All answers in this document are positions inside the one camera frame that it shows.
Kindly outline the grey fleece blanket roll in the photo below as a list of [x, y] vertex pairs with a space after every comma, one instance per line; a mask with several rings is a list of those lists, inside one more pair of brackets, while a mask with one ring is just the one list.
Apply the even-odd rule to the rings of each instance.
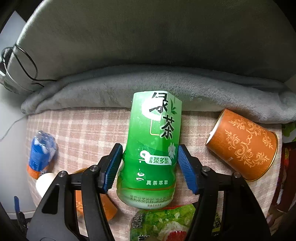
[[295, 94], [283, 83], [198, 68], [126, 65], [64, 77], [31, 94], [24, 114], [66, 108], [129, 108], [136, 92], [167, 91], [184, 111], [227, 108], [257, 123], [295, 121]]

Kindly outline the orange paper cup near centre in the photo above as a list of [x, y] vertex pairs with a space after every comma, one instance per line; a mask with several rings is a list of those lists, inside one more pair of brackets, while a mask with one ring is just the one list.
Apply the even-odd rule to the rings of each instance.
[[[82, 218], [84, 216], [83, 213], [83, 203], [82, 203], [82, 193], [81, 190], [75, 191], [75, 198], [76, 198], [76, 210], [78, 218]], [[106, 218], [110, 221], [117, 213], [117, 208], [111, 202], [109, 197], [106, 194], [100, 194], [101, 202], [103, 205], [103, 210], [105, 212]]]

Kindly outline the orange patterned paper cup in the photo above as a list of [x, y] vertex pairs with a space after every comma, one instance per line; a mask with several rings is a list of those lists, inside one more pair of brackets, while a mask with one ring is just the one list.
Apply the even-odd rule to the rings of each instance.
[[257, 123], [224, 109], [206, 147], [248, 182], [261, 178], [278, 152], [278, 137]]

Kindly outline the grey sofa backrest cushion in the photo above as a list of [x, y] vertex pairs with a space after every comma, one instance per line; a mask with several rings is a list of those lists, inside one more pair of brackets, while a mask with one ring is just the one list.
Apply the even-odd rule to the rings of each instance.
[[286, 81], [295, 29], [274, 1], [42, 1], [1, 83], [28, 95], [118, 65], [202, 68]]

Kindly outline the pink plaid seat cover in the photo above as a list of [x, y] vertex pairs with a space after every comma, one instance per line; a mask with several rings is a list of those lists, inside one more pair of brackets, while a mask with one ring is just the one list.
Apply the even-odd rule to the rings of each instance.
[[[180, 143], [185, 144], [192, 156], [217, 173], [230, 175], [233, 170], [218, 159], [205, 146], [209, 133], [220, 113], [183, 112]], [[115, 143], [125, 150], [130, 111], [127, 109], [66, 109], [49, 110], [30, 115], [27, 123], [26, 151], [30, 155], [31, 142], [37, 131], [50, 133], [57, 143], [57, 159], [52, 171], [57, 174], [66, 170], [69, 174], [87, 168], [108, 155]], [[273, 165], [259, 180], [250, 182], [259, 205], [266, 216], [271, 205], [280, 172], [282, 133], [281, 125], [259, 124], [276, 133], [278, 151]], [[168, 207], [187, 205], [198, 200], [187, 188], [182, 172], [177, 165], [177, 186], [174, 198]], [[108, 196], [117, 207], [117, 214], [109, 222], [115, 240], [130, 240], [130, 222], [138, 209], [124, 204], [116, 194], [115, 179]]]

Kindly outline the white plastic cup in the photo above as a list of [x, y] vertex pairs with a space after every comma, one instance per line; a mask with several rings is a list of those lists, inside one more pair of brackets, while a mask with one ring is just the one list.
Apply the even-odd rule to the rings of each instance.
[[54, 173], [45, 173], [41, 175], [36, 181], [36, 190], [38, 194], [43, 198], [48, 188], [54, 181], [56, 175]]

